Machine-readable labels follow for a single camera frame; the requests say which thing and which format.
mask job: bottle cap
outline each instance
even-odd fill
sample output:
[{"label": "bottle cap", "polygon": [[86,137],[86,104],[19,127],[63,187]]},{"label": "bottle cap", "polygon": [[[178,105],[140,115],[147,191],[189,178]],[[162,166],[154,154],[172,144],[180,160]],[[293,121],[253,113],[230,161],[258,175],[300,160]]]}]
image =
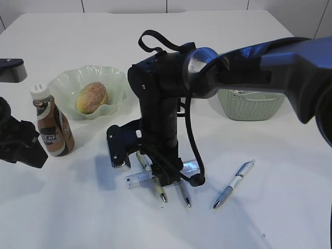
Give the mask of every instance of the bottle cap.
[{"label": "bottle cap", "polygon": [[30,94],[34,100],[43,100],[51,95],[50,90],[48,89],[46,84],[38,83],[33,84],[30,87]]}]

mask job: green glass bowl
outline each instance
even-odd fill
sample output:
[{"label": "green glass bowl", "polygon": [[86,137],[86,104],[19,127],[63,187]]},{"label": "green glass bowl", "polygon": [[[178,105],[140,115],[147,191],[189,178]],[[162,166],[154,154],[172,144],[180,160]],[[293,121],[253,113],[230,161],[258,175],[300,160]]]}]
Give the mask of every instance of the green glass bowl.
[{"label": "green glass bowl", "polygon": [[[96,81],[100,81],[105,86],[108,102],[91,114],[80,113],[76,109],[76,99],[86,85]],[[75,120],[95,119],[100,115],[114,114],[122,102],[124,92],[130,88],[124,72],[111,66],[92,65],[65,71],[53,79],[48,86],[58,108],[68,118]]]}]

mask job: blue pen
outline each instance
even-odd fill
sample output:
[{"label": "blue pen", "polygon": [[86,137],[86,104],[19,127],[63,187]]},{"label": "blue pen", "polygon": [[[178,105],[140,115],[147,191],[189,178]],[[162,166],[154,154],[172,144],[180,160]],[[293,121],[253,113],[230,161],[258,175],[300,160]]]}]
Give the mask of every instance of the blue pen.
[{"label": "blue pen", "polygon": [[214,203],[213,209],[216,209],[217,207],[221,206],[226,201],[226,199],[230,196],[235,187],[240,183],[242,178],[252,169],[254,164],[255,164],[255,159],[251,160],[250,162],[246,162],[244,165],[240,167],[234,179],[228,184],[228,186],[225,188],[225,190],[221,193],[221,195]]}]

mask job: bread roll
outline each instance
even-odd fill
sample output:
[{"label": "bread roll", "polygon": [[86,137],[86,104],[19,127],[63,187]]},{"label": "bread roll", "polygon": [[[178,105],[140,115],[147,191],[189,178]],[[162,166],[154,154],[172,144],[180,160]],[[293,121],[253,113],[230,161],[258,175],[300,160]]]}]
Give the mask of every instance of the bread roll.
[{"label": "bread roll", "polygon": [[106,104],[108,96],[103,84],[93,82],[85,86],[76,100],[76,108],[83,114],[93,113],[99,106]]}]

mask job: white tabletop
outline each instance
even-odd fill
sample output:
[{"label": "white tabletop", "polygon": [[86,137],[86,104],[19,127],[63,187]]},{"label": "white tabletop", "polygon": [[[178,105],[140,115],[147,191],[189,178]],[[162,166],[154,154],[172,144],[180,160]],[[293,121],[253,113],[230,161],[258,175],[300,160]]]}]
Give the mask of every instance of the white tabletop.
[{"label": "white tabletop", "polygon": [[[263,10],[26,14],[0,35],[0,57],[23,58],[28,77],[0,83],[0,95],[17,119],[36,123],[28,83],[87,64],[127,72],[150,56],[137,45],[146,29],[218,52],[291,36]],[[189,209],[174,186],[165,188],[166,204],[147,188],[126,190],[123,178],[141,171],[135,156],[129,172],[111,167],[106,129],[140,117],[137,98],[128,95],[114,116],[70,120],[75,150],[50,156],[43,169],[0,161],[0,248],[329,248],[332,149],[315,120],[301,124],[286,101],[270,120],[232,121],[217,96],[194,100],[206,183],[188,187]],[[192,159],[182,119],[178,140],[182,159]],[[212,210],[219,191],[253,158],[252,171]]]}]

